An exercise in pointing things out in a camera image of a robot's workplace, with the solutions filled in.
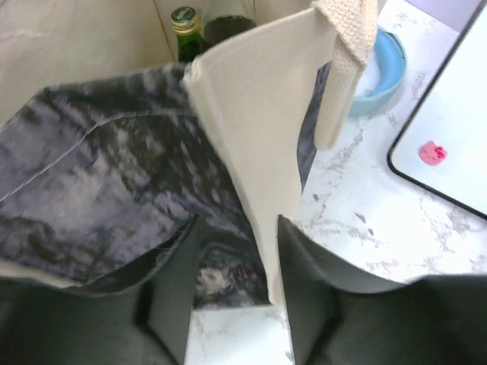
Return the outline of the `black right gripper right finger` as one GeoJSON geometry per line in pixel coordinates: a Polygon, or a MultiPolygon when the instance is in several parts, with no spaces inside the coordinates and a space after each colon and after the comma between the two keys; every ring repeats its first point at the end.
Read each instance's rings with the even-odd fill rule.
{"type": "Polygon", "coordinates": [[[364,271],[278,219],[297,364],[484,364],[485,275],[408,284],[364,271]]]}

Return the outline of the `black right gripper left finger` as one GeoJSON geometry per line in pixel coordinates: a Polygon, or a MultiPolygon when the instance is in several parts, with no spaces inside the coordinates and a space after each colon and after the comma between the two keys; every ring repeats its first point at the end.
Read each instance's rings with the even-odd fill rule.
{"type": "Polygon", "coordinates": [[[83,287],[1,282],[3,364],[182,364],[200,221],[83,287]]]}

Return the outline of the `beige canvas tote bag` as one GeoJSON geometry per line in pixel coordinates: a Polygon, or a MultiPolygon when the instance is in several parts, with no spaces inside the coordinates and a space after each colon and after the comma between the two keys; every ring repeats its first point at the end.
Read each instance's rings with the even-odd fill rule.
{"type": "Polygon", "coordinates": [[[178,1],[1,3],[1,274],[86,286],[203,222],[191,295],[284,301],[279,215],[336,141],[382,1],[257,1],[173,61],[178,1]]]}

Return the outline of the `green Perrier bottle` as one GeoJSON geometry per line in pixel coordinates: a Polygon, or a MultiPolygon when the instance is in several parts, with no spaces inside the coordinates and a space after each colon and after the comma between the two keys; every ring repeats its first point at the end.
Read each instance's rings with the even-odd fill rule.
{"type": "Polygon", "coordinates": [[[177,37],[178,61],[192,62],[200,54],[202,39],[196,10],[190,6],[175,9],[171,14],[171,23],[177,37]]]}

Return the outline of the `cola bottle red cap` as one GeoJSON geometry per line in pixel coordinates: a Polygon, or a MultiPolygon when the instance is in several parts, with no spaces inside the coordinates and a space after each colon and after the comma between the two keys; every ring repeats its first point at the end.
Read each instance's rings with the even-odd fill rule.
{"type": "Polygon", "coordinates": [[[202,9],[201,49],[246,32],[256,26],[255,1],[210,0],[202,9]]]}

